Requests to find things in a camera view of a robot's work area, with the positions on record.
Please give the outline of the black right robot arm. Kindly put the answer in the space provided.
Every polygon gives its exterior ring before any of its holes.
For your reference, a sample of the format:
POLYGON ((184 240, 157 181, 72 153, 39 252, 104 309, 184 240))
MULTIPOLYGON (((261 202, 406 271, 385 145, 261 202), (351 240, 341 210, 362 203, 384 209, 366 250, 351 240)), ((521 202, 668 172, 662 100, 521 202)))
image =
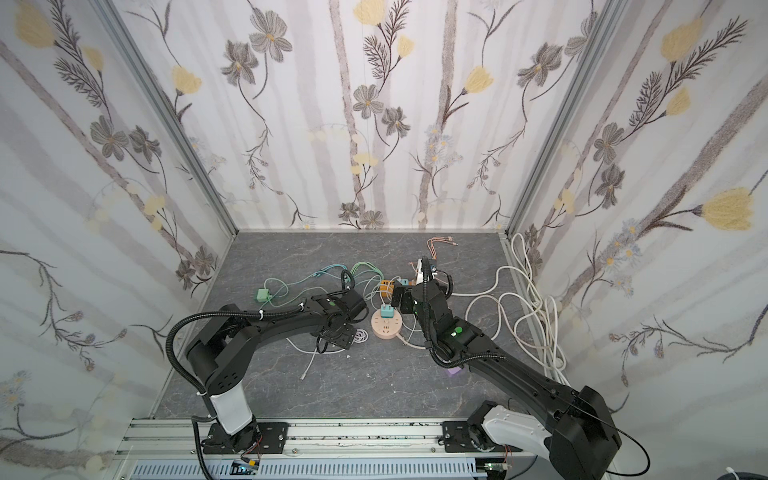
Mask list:
POLYGON ((468 367, 520 402, 544 427, 543 447, 564 479, 601 479, 622 446, 604 398, 589 386, 577 391, 503 351, 479 327, 453 314, 447 290, 435 281, 396 285, 392 303, 412 314, 425 349, 441 368, 468 367))

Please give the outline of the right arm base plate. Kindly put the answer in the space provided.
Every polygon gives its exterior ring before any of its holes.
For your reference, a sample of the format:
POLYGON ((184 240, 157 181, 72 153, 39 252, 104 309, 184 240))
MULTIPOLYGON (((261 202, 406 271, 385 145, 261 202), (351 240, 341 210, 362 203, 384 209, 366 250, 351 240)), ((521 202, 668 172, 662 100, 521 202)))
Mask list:
POLYGON ((441 428, 439 444, 447 453, 491 453, 502 450, 479 427, 471 426, 466 420, 444 421, 441 428))

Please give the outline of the orange power strip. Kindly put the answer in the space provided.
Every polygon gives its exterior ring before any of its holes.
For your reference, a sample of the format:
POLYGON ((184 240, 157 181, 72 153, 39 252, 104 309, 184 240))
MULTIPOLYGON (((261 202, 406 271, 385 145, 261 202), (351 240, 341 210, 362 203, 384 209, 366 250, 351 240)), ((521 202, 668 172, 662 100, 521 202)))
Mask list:
POLYGON ((383 302, 390 302, 396 282, 394 280, 382 280, 378 286, 378 293, 383 302))

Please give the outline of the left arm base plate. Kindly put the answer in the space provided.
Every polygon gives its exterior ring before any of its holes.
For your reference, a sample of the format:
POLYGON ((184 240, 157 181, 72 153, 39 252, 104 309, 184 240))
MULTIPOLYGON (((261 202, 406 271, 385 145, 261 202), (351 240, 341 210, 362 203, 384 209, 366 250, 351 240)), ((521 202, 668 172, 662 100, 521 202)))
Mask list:
POLYGON ((205 454, 282 454, 288 437, 287 422, 251 422, 242 430, 228 434, 214 423, 202 440, 205 454))

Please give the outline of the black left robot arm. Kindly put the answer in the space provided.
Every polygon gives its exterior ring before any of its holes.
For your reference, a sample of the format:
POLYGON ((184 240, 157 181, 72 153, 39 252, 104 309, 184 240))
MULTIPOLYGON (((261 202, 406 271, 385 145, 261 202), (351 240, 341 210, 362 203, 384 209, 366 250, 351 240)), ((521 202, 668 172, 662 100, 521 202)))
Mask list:
POLYGON ((325 346, 349 349, 356 325, 367 314, 365 299, 350 287, 311 296, 286 309, 244 311, 228 305, 177 322, 167 334, 165 353, 174 371, 203 399, 217 425, 235 437, 256 425, 242 382, 258 348, 309 334, 325 346), (202 320, 206 324, 184 351, 190 365, 185 368, 174 351, 175 338, 184 327, 202 320))

